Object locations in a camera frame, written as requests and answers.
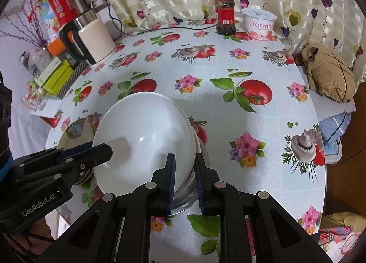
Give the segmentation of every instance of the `yogurt cup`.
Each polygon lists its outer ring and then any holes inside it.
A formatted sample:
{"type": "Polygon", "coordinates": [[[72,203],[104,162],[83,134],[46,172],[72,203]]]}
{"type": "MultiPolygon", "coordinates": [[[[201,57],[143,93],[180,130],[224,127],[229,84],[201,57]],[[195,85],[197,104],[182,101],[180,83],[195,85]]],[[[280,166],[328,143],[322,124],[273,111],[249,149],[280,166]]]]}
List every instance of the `yogurt cup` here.
{"type": "Polygon", "coordinates": [[[267,41],[271,38],[277,16],[262,9],[246,8],[242,10],[248,35],[255,40],[267,41]]]}

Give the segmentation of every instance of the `electric kettle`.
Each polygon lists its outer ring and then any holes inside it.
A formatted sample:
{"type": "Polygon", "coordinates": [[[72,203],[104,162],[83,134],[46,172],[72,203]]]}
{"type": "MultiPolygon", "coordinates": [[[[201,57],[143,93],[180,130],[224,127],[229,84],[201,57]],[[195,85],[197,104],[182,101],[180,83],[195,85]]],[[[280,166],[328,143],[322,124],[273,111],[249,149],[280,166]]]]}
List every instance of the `electric kettle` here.
{"type": "Polygon", "coordinates": [[[60,30],[60,39],[73,59],[88,61],[90,65],[104,63],[117,51],[107,28],[93,9],[65,24],[60,30]]]}

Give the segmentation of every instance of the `floral tablecloth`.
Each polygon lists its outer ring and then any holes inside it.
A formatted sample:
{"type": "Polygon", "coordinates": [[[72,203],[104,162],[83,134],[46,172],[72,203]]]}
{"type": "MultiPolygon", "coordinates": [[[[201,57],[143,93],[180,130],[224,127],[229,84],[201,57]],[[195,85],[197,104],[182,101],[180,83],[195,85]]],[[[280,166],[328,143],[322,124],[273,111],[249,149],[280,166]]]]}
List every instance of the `floral tablecloth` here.
{"type": "MultiPolygon", "coordinates": [[[[317,129],[318,120],[292,57],[275,36],[250,40],[239,25],[235,36],[200,30],[209,24],[175,23],[170,26],[198,30],[158,29],[124,38],[115,56],[86,69],[74,83],[46,148],[56,146],[78,118],[97,127],[118,100],[155,91],[190,117],[221,180],[248,193],[268,191],[308,233],[316,233],[325,194],[324,156],[316,142],[312,160],[295,151],[300,144],[295,139],[317,129]]],[[[72,192],[58,209],[69,223],[102,195],[94,178],[72,192]]],[[[175,217],[152,218],[151,231],[152,261],[219,260],[219,219],[200,216],[198,203],[175,217]]]]}

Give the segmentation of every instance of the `kettle handle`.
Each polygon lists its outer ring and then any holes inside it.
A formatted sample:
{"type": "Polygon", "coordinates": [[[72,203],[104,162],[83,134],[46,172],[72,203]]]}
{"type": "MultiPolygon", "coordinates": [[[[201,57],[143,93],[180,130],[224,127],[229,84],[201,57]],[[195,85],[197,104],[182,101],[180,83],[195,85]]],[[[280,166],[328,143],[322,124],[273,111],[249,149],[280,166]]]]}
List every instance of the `kettle handle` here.
{"type": "Polygon", "coordinates": [[[65,46],[66,50],[68,51],[68,53],[70,53],[71,57],[75,61],[81,62],[88,60],[90,65],[93,65],[96,63],[95,59],[92,57],[92,55],[84,45],[83,41],[79,37],[78,31],[79,29],[77,28],[74,21],[70,21],[61,28],[60,39],[63,45],[65,46]],[[76,45],[70,41],[70,38],[68,37],[69,32],[72,33],[75,43],[78,45],[78,47],[81,49],[84,55],[82,55],[78,50],[78,48],[76,47],[76,45]]]}

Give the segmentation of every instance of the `beige cloth bag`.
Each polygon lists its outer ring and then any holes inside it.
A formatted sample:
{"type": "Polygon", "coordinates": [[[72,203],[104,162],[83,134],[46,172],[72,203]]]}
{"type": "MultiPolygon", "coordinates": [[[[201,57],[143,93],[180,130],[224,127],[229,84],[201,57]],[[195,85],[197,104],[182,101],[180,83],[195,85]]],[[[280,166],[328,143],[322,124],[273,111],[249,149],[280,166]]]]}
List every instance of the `beige cloth bag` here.
{"type": "Polygon", "coordinates": [[[334,50],[310,42],[301,52],[307,68],[309,88],[337,102],[349,102],[355,91],[355,78],[344,59],[334,50]],[[318,50],[312,58],[312,48],[318,50]]]}

